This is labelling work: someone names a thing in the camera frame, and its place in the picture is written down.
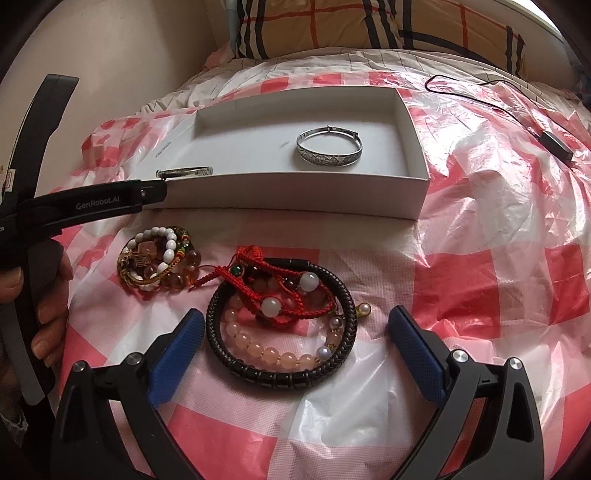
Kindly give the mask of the person left hand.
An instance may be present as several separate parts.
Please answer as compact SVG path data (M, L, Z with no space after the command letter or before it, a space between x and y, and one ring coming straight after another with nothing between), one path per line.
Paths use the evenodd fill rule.
M57 276L47 293L37 306L37 316L41 328L32 340L31 348L37 359L46 367L53 367L63 357L66 324L69 316L69 282L73 270L66 253L62 254ZM23 286L23 273L20 268L1 270L1 304L16 299Z

